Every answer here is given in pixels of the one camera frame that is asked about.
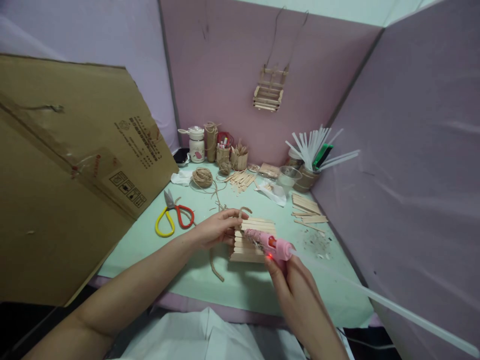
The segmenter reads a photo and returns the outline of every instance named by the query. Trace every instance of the scissors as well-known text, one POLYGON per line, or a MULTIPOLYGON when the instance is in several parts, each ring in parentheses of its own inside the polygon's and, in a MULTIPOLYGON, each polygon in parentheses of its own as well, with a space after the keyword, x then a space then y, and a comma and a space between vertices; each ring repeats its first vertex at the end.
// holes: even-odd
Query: scissors
POLYGON ((162 213, 160 214, 160 216, 156 220, 155 232, 158 236, 161 236, 162 238, 168 238, 169 236, 171 236, 175 232, 175 224, 174 224, 174 222, 173 222, 173 220, 172 220, 172 218, 170 217, 170 214, 169 214, 170 210, 176 209, 176 213, 178 214, 178 222, 180 223, 180 226, 182 227, 182 229, 188 229, 189 227, 192 226, 192 224, 194 223, 195 215, 194 215, 194 212, 192 211, 192 209, 190 209, 186 206, 183 206, 183 205, 175 205, 174 198, 172 197, 172 193, 170 192, 170 190, 165 190, 163 193, 165 195, 166 207, 165 207, 165 210, 162 211, 162 213), (184 223, 182 222, 182 216, 181 216, 181 213, 180 213, 180 209, 184 209, 185 211, 190 213, 191 219, 190 219, 190 223, 188 225, 184 225, 184 223), (159 222, 165 214, 166 214, 168 222, 170 223, 170 226, 171 226, 171 231, 167 234, 161 233, 160 230, 159 230, 159 222))

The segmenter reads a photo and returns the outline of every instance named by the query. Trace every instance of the pink wall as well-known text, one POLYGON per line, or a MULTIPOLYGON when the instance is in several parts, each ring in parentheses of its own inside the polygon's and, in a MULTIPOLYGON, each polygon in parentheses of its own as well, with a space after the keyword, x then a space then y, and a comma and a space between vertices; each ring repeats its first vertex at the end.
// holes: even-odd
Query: pink wall
MULTIPOLYGON (((370 289, 480 348, 480 1, 386 28, 334 129, 312 193, 370 289)), ((373 304, 402 359, 469 360, 373 304)))
MULTIPOLYGON (((221 123, 223 131, 250 146, 249 162, 258 164, 279 165, 292 132, 327 122, 380 31, 310 15, 295 46, 280 110, 270 113, 255 109, 252 99, 278 8, 231 0, 161 0, 161 9, 180 126, 221 123)), ((287 10, 279 16, 270 65, 288 63, 304 18, 287 10)))

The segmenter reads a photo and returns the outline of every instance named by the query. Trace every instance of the left hand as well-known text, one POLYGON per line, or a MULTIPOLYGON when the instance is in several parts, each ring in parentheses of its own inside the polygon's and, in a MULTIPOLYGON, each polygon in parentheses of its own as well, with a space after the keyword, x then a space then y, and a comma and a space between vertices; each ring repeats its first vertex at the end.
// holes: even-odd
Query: left hand
POLYGON ((233 245, 235 227, 242 223, 242 219, 249 218, 243 211, 241 218, 237 218, 238 215, 238 209, 231 208, 218 212, 199 223, 189 231, 195 245, 203 249, 209 249, 218 243, 233 245))

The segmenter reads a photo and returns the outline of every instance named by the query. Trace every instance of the desk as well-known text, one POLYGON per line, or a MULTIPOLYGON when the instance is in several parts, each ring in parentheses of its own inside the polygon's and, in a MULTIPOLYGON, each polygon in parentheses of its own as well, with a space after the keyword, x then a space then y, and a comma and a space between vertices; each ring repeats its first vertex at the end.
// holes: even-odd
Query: desk
MULTIPOLYGON (((216 165, 207 162, 190 163, 182 169, 191 171, 197 167, 210 169, 214 178, 218 172, 216 165)), ((257 183, 263 181, 260 176, 257 179, 257 183)), ((218 185, 220 189, 225 186, 224 183, 218 183, 218 185)), ((218 211, 218 207, 215 205, 216 196, 212 198, 210 194, 201 190, 172 183, 169 183, 166 189, 171 191, 174 200, 181 197, 179 204, 194 211, 197 224, 218 211)), ((330 260, 324 256, 324 259, 319 258, 318 261, 360 284, 328 223, 314 224, 326 232, 326 236, 323 238, 318 231, 294 222, 295 218, 291 215, 293 212, 291 196, 287 197, 285 207, 280 207, 254 189, 255 184, 252 183, 245 192, 238 194, 231 189, 231 185, 228 183, 225 189, 219 191, 218 196, 220 202, 229 208, 239 209, 245 206, 252 210, 252 217, 275 221, 277 235, 290 241, 297 251, 310 254, 310 256, 328 254, 330 260)), ((311 198, 310 194, 302 195, 311 198)), ((176 212, 170 211, 175 222, 175 233, 168 238, 159 237, 155 233, 155 221, 165 206, 165 197, 162 191, 106 259, 98 273, 99 276, 106 278, 117 276, 174 237, 187 231, 179 226, 176 212)), ((170 229, 166 216, 160 221, 159 228, 165 232, 170 229)), ((272 280, 263 264, 229 262, 229 249, 225 244, 217 245, 213 251, 215 268, 225 278, 225 282, 221 282, 213 274, 210 268, 209 252, 205 250, 197 252, 190 259, 166 291, 201 302, 281 316, 272 280)), ((366 296, 358 294, 348 285, 330 278, 320 270, 310 268, 310 271, 335 326, 357 328, 369 319, 373 308, 366 296)))

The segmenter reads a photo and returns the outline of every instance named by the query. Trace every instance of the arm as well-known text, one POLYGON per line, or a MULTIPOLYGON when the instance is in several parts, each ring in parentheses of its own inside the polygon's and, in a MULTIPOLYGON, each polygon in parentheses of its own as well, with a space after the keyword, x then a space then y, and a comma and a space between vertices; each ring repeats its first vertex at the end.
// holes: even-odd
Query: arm
POLYGON ((102 359, 116 335, 135 320, 200 248, 233 234, 238 210, 219 212, 102 286, 43 338, 24 359, 102 359))
POLYGON ((310 271, 296 256, 287 262, 287 277, 265 257, 286 323, 314 360, 348 360, 310 271))

